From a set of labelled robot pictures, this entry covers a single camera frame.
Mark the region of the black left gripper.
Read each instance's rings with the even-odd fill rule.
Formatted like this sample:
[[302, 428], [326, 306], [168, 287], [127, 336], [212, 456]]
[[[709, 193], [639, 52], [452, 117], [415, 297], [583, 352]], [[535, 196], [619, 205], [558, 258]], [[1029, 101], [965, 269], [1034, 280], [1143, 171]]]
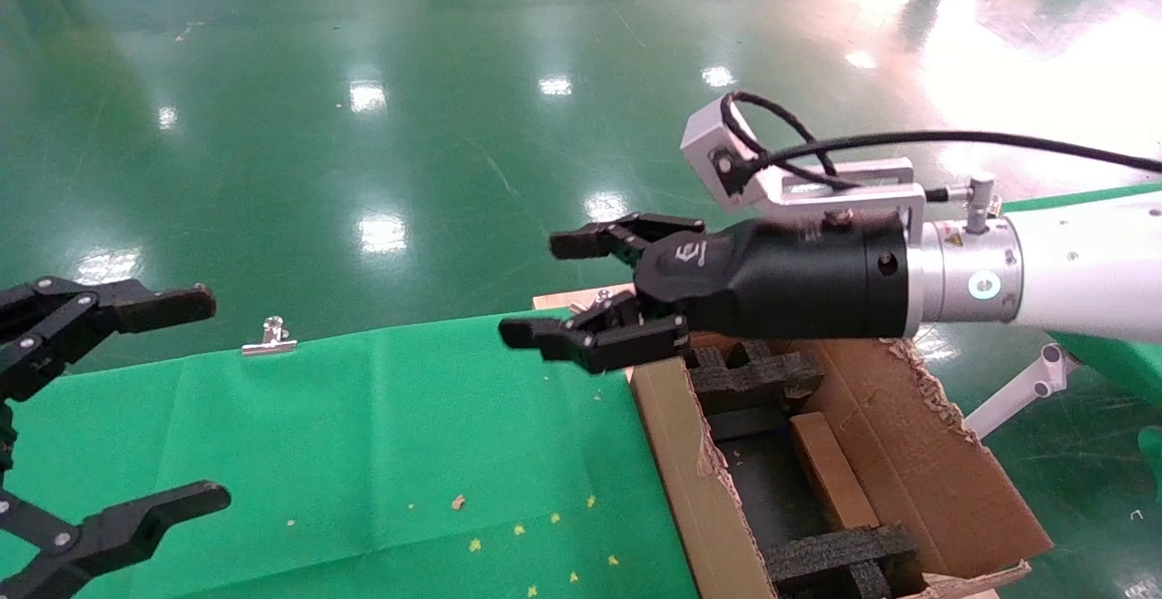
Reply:
[[[1, 293], [1, 397], [37, 395], [113, 334], [149, 333], [215, 318], [217, 301], [202, 284], [153, 291], [139, 280], [84, 285], [38, 278]], [[14, 413], [0, 406], [0, 470], [14, 466]], [[225, 509], [228, 489], [192, 483], [108, 506], [80, 525], [1, 492], [1, 529], [36, 545], [37, 554], [1, 583], [5, 598], [74, 598], [100, 575], [139, 565], [175, 525]]]

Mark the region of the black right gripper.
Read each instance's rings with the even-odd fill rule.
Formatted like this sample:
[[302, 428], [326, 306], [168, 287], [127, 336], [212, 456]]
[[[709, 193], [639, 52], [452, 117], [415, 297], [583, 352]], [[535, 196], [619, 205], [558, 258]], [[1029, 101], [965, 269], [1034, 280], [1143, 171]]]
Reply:
[[498, 338], [543, 361], [607, 373], [676, 358], [693, 330], [731, 338], [905, 333], [908, 247], [892, 211], [861, 211], [842, 228], [749, 219], [704, 230], [702, 220], [636, 211], [552, 231], [557, 261], [614, 256], [634, 268], [636, 294], [618, 292], [560, 320], [503, 318]]

